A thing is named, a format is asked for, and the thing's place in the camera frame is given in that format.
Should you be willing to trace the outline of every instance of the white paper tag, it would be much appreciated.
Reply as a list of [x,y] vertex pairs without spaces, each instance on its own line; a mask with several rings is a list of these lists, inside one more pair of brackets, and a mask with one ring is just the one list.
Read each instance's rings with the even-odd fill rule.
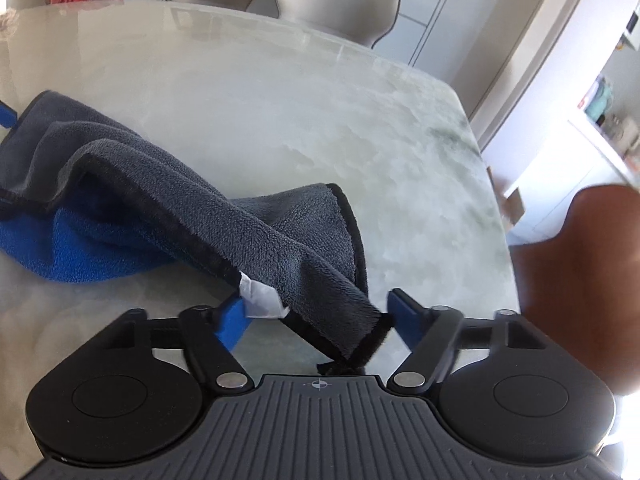
[[282,306],[278,291],[240,273],[240,296],[244,300],[244,316],[253,319],[282,319],[289,313]]

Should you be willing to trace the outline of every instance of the gray towel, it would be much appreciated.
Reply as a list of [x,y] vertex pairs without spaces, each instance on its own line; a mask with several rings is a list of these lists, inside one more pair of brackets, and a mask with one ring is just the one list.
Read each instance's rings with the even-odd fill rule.
[[2,209],[51,215],[87,178],[148,222],[172,255],[232,285],[244,272],[276,288],[292,311],[285,323],[343,367],[366,364],[391,327],[367,299],[360,234],[336,185],[228,200],[123,125],[44,92],[0,144]]

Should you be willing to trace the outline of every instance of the metal rivet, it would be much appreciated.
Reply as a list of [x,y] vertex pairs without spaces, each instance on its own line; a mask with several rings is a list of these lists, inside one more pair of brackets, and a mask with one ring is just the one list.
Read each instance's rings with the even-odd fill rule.
[[394,382],[403,388],[418,388],[424,384],[424,375],[418,372],[400,372],[394,376]]
[[249,382],[249,379],[246,378],[246,375],[238,372],[227,372],[226,374],[219,375],[216,382],[218,386],[222,388],[235,390],[236,388],[245,386]]

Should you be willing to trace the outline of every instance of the white marble tabletop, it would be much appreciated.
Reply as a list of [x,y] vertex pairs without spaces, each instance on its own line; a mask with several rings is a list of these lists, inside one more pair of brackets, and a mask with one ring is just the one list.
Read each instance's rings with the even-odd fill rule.
[[[88,2],[25,10],[0,43],[0,99],[21,112],[44,89],[122,122],[232,198],[339,184],[380,308],[394,287],[471,317],[516,308],[478,146],[454,92],[425,73],[242,12]],[[0,286],[0,470],[11,478],[38,457],[22,410],[43,374],[119,312],[175,315],[214,302],[217,287],[180,265],[51,283],[4,254]],[[386,376],[405,355],[393,335],[368,371]]]

